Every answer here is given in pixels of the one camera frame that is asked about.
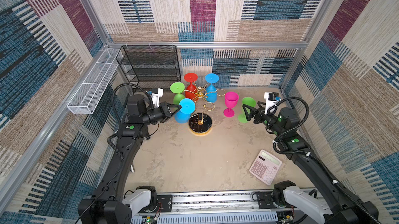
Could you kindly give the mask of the green plastic wine glass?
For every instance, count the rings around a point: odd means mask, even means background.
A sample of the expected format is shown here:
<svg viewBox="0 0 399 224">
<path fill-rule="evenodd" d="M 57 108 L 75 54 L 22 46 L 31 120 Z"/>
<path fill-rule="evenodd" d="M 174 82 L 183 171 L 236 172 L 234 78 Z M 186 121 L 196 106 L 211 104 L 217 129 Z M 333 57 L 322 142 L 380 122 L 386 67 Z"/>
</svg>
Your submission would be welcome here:
<svg viewBox="0 0 399 224">
<path fill-rule="evenodd" d="M 185 99 L 183 92 L 185 91 L 185 85 L 182 82 L 174 82 L 170 86 L 170 91 L 175 94 L 173 98 L 173 104 L 179 104 L 181 100 Z"/>
<path fill-rule="evenodd" d="M 255 107 L 256 106 L 256 101 L 252 97 L 245 97 L 242 99 L 242 113 L 238 116 L 238 120 L 241 123 L 247 123 L 247 115 L 250 113 L 250 109 L 248 108 L 249 106 Z"/>
</svg>

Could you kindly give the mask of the magenta plastic wine glass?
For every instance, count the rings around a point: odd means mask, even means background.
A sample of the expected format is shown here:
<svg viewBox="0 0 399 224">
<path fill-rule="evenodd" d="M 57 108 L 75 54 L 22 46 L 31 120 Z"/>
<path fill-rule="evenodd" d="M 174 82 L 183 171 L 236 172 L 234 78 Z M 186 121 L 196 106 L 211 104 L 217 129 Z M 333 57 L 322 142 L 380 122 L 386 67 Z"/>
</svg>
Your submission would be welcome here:
<svg viewBox="0 0 399 224">
<path fill-rule="evenodd" d="M 225 94 L 225 106 L 226 109 L 223 111 L 223 114 L 227 118 L 232 118 L 235 115 L 234 107 L 237 105 L 239 100 L 239 95 L 236 92 L 227 92 Z"/>
</svg>

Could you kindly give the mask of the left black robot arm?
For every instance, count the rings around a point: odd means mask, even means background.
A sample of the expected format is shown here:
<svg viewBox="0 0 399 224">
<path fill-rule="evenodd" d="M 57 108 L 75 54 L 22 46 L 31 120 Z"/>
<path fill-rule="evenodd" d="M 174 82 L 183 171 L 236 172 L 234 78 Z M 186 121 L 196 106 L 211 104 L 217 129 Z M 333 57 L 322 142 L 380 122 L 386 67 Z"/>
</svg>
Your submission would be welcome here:
<svg viewBox="0 0 399 224">
<path fill-rule="evenodd" d="M 149 125 L 165 123 L 181 108 L 179 104 L 161 102 L 154 104 L 151 95 L 134 86 L 141 94 L 127 99 L 127 115 L 118 125 L 116 133 L 107 139 L 113 149 L 103 178 L 93 193 L 79 204 L 79 220 L 83 224 L 130 224 L 140 211 L 160 210 L 156 189 L 138 187 L 131 195 L 124 195 L 124 188 L 134 158 L 145 139 L 149 139 Z"/>
</svg>

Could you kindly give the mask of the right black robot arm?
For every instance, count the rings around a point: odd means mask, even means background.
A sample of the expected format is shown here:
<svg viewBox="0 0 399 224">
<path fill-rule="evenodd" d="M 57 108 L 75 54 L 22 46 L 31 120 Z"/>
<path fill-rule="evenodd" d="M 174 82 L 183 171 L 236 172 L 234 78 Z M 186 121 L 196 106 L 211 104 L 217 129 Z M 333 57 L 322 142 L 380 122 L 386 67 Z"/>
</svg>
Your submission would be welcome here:
<svg viewBox="0 0 399 224">
<path fill-rule="evenodd" d="M 259 102 L 258 108 L 243 104 L 244 114 L 254 124 L 264 124 L 275 134 L 273 149 L 285 155 L 310 179 L 325 200 L 302 192 L 291 181 L 280 182 L 273 190 L 277 206 L 293 205 L 318 224 L 378 224 L 379 211 L 370 201 L 363 202 L 327 168 L 302 138 L 297 129 L 308 119 L 308 104 L 299 97 L 288 97 L 267 107 Z"/>
</svg>

